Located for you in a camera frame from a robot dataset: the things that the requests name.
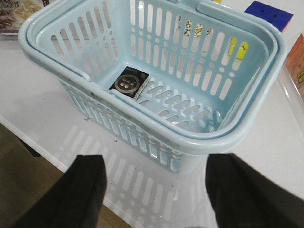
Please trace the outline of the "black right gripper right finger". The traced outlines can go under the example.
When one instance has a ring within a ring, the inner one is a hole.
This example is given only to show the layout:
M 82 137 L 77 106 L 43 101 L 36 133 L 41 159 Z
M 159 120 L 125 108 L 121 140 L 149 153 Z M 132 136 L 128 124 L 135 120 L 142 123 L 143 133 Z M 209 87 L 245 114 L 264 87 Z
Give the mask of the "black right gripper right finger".
M 208 156 L 205 186 L 220 228 L 304 226 L 304 201 L 232 153 Z

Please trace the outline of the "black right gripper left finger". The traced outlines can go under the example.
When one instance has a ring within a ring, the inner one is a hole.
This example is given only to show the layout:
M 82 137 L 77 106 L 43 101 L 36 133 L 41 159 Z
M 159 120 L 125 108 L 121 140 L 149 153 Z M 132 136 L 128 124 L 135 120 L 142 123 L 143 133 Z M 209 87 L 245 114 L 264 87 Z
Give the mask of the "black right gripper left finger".
M 102 155 L 78 155 L 14 228 L 95 228 L 106 192 Z

